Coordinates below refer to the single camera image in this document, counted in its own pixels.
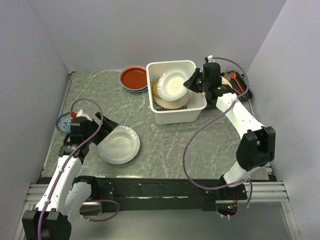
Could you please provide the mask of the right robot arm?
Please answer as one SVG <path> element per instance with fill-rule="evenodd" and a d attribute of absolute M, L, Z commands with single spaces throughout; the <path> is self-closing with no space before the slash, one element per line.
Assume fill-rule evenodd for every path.
<path fill-rule="evenodd" d="M 222 83 L 221 67 L 216 62 L 206 62 L 202 68 L 196 68 L 191 77 L 183 84 L 195 93 L 204 93 L 225 116 L 240 137 L 236 151 L 236 162 L 221 176 L 220 186 L 216 186 L 224 199 L 232 198 L 236 187 L 244 183 L 250 175 L 272 162 L 275 158 L 276 131 L 271 126 L 264 126 L 244 107 L 232 87 Z"/>

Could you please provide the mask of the round bamboo mat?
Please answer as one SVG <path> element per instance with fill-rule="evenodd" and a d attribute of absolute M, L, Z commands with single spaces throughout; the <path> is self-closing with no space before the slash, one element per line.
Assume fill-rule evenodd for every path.
<path fill-rule="evenodd" d="M 155 81 L 152 85 L 152 93 L 156 96 L 156 97 L 160 97 L 159 93 L 158 93 L 158 80 Z"/>

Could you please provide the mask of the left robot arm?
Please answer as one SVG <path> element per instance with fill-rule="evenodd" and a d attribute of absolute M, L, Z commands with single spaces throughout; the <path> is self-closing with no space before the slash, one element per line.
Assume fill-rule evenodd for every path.
<path fill-rule="evenodd" d="M 68 240 L 72 221 L 80 216 L 83 203 L 100 199 L 98 181 L 79 172 L 89 153 L 90 144 L 100 144 L 119 124 L 100 112 L 97 123 L 82 111 L 72 113 L 70 132 L 59 149 L 55 172 L 43 196 L 33 210 L 22 216 L 28 240 Z"/>

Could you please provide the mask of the cream floral plate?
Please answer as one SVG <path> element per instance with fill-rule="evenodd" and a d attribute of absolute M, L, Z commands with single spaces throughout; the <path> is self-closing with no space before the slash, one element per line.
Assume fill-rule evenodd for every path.
<path fill-rule="evenodd" d="M 156 102 L 157 105 L 159 105 L 162 108 L 175 110 L 185 106 L 190 100 L 190 97 L 191 94 L 187 92 L 183 97 L 174 101 L 163 100 L 161 97 L 157 95 L 153 95 L 153 100 Z"/>

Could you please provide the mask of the red round plate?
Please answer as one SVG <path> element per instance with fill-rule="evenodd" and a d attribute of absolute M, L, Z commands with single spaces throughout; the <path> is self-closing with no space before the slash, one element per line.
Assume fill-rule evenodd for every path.
<path fill-rule="evenodd" d="M 147 72 L 144 66 L 132 65 L 124 68 L 119 75 L 121 86 L 131 93 L 142 93 L 147 90 Z"/>

